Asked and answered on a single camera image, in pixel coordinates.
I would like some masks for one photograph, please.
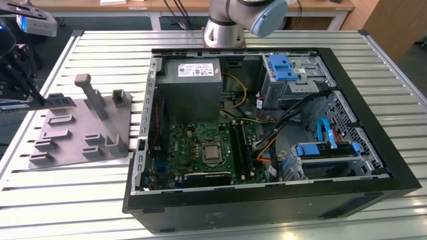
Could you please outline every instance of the metal case frame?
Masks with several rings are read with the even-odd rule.
[[[271,184],[258,188],[187,192],[178,190],[162,194],[133,195],[133,159],[123,212],[133,214],[153,233],[347,217],[382,200],[403,196],[422,187],[330,48],[154,49],[153,53],[161,57],[177,53],[189,57],[214,57],[222,52],[239,55],[243,52],[285,51],[318,52],[358,119],[355,127],[365,130],[391,177],[317,181],[303,187],[299,184]],[[151,81],[154,74],[151,71],[147,81],[147,91],[151,93],[155,90]],[[151,112],[150,105],[145,104],[146,116]],[[141,148],[147,148],[145,138],[141,141]]]

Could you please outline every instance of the table leg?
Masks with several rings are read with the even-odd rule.
[[[342,29],[345,20],[347,18],[349,11],[337,11],[337,15],[329,25],[329,31],[338,31]]]
[[[149,16],[150,16],[150,21],[151,21],[151,28],[154,31],[161,31],[162,30],[162,26],[161,26],[161,12],[159,11],[150,11],[149,12]]]

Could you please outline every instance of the green circuit board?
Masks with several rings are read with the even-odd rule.
[[[167,174],[159,176],[158,183],[162,189],[174,189],[171,178],[197,172],[230,172],[233,185],[266,182],[266,170],[262,164],[254,165],[254,176],[242,179],[235,172],[231,123],[194,123],[170,126]],[[245,124],[247,141],[258,140],[255,125]],[[206,143],[221,145],[221,162],[207,164],[203,159]]]

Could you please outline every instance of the motherboard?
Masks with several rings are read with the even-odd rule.
[[[258,140],[253,122],[171,125],[169,134],[169,157],[154,164],[157,189],[266,182],[251,151]]]

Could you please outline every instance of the electronic device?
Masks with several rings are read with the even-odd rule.
[[[421,188],[331,49],[153,54],[123,203],[153,233],[347,217]]]
[[[55,36],[57,21],[31,3],[0,0],[0,15],[16,14],[20,29],[32,34]],[[62,94],[44,98],[39,92],[35,55],[27,44],[16,44],[8,26],[0,20],[0,113],[70,108],[75,103]]]

